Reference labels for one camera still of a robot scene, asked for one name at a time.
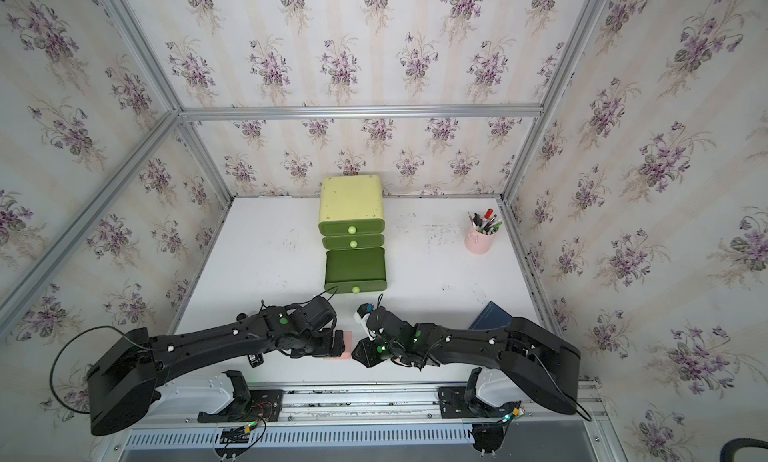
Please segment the large pink sticky note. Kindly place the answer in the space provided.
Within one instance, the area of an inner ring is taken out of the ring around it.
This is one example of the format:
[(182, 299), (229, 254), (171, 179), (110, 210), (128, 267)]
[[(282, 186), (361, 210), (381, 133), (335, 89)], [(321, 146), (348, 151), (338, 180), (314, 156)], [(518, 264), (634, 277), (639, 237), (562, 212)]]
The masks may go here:
[(351, 358), (353, 349), (353, 333), (350, 331), (335, 330), (327, 358), (347, 360)]

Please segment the green bottom drawer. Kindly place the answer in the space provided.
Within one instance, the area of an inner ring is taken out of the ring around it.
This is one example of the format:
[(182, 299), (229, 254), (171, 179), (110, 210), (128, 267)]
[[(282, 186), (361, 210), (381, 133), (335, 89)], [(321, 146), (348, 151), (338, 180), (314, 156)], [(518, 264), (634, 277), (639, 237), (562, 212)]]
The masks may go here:
[(339, 294), (385, 290), (385, 249), (376, 247), (326, 252), (324, 288)]

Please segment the green drawer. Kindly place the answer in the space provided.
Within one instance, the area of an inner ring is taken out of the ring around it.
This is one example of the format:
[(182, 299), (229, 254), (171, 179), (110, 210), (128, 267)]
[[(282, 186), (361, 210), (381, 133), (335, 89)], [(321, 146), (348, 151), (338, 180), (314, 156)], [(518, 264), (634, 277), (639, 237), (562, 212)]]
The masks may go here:
[(385, 242), (382, 233), (347, 234), (322, 238), (326, 250), (354, 250), (381, 247)]
[(350, 220), (323, 220), (318, 224), (323, 236), (348, 236), (357, 234), (376, 234), (385, 230), (383, 218), (365, 218)]
[(326, 252), (324, 288), (339, 294), (385, 290), (385, 249), (376, 247)]

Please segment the green top drawer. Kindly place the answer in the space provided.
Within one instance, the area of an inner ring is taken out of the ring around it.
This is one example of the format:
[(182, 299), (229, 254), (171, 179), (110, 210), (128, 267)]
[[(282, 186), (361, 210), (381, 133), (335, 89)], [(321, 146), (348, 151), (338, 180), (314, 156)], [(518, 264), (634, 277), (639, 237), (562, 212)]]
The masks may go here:
[(323, 236), (348, 236), (357, 234), (376, 234), (385, 230), (383, 218), (365, 218), (350, 220), (323, 220), (318, 224)]

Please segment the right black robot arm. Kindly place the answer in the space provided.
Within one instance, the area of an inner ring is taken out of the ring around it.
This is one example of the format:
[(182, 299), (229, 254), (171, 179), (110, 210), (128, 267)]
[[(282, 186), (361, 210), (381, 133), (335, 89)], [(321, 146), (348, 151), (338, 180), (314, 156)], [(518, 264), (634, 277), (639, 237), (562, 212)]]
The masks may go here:
[(527, 318), (513, 317), (491, 329), (453, 329), (411, 325), (380, 304), (362, 304), (355, 319), (366, 337), (352, 358), (367, 368), (389, 360), (418, 370), (448, 364), (495, 369), (540, 406), (592, 419), (578, 402), (579, 349)]

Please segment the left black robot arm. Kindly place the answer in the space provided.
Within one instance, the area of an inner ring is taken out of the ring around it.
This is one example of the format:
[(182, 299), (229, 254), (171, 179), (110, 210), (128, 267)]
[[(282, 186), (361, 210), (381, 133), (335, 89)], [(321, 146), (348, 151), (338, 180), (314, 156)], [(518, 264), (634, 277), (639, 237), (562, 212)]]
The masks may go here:
[(262, 305), (229, 324), (152, 336), (145, 327), (119, 339), (86, 372), (90, 433), (112, 435), (140, 421), (160, 399), (159, 387), (187, 373), (238, 357), (261, 360), (278, 351), (291, 359), (338, 358), (345, 351), (337, 313), (319, 294), (284, 306)]

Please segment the yellow-green drawer cabinet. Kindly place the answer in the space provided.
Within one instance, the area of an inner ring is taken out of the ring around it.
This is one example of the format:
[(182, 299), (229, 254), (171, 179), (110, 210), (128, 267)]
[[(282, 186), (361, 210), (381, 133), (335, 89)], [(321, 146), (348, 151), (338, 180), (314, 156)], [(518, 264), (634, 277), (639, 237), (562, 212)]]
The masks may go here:
[(342, 175), (322, 181), (321, 223), (383, 218), (383, 188), (378, 175)]

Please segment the black handheld device on table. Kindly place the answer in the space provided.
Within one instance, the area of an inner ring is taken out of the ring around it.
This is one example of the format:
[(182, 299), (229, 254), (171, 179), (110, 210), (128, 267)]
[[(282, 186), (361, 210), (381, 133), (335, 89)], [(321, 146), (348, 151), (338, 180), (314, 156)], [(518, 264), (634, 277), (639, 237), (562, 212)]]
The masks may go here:
[(259, 367), (264, 363), (264, 358), (262, 354), (248, 355), (247, 360), (251, 368)]

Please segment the dark blue notebook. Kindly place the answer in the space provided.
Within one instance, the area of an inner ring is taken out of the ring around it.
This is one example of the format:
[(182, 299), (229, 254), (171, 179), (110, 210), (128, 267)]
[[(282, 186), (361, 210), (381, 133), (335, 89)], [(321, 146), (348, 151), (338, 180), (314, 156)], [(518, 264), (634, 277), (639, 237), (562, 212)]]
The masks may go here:
[(488, 330), (507, 326), (512, 316), (493, 301), (489, 301), (470, 324), (470, 330)]

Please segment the pink pen holder cup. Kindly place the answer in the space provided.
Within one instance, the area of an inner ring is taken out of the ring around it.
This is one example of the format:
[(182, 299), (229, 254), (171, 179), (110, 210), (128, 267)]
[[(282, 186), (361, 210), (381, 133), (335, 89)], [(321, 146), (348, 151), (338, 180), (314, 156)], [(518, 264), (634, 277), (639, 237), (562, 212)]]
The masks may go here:
[(495, 235), (493, 233), (487, 234), (474, 228), (470, 228), (465, 238), (465, 247), (473, 254), (486, 254), (490, 250), (494, 238)]

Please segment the pens in cup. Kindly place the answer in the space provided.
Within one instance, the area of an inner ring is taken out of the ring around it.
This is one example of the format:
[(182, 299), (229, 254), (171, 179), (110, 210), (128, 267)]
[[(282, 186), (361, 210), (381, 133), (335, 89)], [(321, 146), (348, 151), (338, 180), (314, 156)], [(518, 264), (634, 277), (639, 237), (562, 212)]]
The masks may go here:
[(471, 228), (483, 235), (496, 234), (503, 225), (503, 221), (492, 208), (489, 208), (484, 214), (470, 213), (468, 216)]

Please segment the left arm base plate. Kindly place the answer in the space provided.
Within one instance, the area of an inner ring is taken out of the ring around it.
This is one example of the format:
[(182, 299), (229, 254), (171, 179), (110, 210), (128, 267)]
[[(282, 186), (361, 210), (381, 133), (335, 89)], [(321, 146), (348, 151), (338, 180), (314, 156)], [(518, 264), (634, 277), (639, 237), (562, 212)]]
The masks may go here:
[(276, 422), (285, 392), (280, 389), (251, 390), (247, 398), (236, 397), (217, 413), (199, 412), (198, 423), (245, 423), (264, 419)]

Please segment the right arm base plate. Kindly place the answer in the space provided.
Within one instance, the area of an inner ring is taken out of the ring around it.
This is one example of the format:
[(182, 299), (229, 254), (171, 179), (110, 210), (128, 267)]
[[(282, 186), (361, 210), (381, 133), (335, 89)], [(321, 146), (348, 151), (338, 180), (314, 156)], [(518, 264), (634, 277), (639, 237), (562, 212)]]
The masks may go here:
[(482, 418), (510, 420), (521, 413), (521, 402), (512, 401), (494, 407), (481, 401), (473, 389), (466, 386), (440, 386), (437, 388), (442, 419)]

